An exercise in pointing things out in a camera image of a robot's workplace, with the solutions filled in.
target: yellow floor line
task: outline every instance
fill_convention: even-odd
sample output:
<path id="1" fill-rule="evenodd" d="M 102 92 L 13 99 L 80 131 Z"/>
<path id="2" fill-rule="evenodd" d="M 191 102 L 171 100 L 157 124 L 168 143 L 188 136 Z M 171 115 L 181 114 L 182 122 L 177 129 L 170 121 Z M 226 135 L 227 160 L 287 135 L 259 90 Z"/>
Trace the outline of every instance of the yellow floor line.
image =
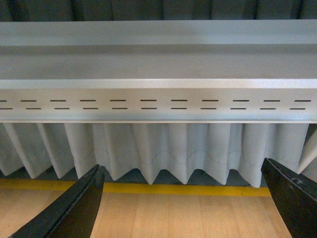
<path id="1" fill-rule="evenodd" d="M 50 181 L 35 179 L 0 179 L 0 189 L 29 189 L 66 191 L 74 184 L 73 181 Z M 177 195 L 208 195 L 208 196 L 271 196 L 267 187 L 233 187 L 233 186 L 198 186 L 198 185 L 167 185 L 167 184 L 136 184 L 108 183 L 104 192 L 112 193 L 149 193 Z"/>

